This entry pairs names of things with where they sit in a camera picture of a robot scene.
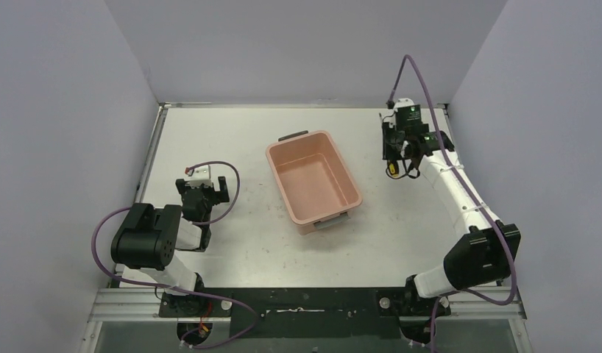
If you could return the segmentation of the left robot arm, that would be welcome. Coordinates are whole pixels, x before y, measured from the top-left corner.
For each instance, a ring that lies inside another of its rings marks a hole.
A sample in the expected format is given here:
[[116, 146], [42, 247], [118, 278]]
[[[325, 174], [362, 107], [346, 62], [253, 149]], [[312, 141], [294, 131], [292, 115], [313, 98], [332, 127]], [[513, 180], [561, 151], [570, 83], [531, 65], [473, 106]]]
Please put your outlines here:
[[203, 314], [208, 305], [201, 276], [175, 254], [177, 250], [204, 252], [211, 239], [214, 206], [230, 202], [225, 177], [177, 179], [181, 204], [156, 208], [134, 203], [110, 247], [117, 264], [138, 270], [162, 285], [165, 293], [180, 296], [178, 307], [190, 317]]

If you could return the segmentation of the black yellow handled screwdriver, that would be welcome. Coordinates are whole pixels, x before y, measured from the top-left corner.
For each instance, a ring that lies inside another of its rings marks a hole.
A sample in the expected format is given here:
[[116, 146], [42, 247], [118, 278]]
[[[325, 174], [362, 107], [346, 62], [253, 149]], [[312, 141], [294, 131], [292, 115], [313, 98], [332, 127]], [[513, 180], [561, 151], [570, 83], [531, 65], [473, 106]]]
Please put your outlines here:
[[392, 179], [396, 179], [400, 175], [398, 162], [389, 161], [386, 167], [386, 173]]

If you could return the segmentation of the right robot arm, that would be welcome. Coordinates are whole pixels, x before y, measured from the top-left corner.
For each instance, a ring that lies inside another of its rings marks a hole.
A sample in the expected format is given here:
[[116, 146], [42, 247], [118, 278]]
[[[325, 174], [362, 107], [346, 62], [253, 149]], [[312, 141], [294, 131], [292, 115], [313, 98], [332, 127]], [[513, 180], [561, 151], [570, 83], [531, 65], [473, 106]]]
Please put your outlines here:
[[405, 309], [422, 315], [443, 294], [514, 279], [521, 240], [517, 226], [502, 222], [481, 200], [452, 141], [435, 122], [423, 122], [418, 104], [401, 99], [389, 109], [381, 119], [386, 175], [426, 179], [448, 211], [457, 237], [438, 266], [408, 279]]

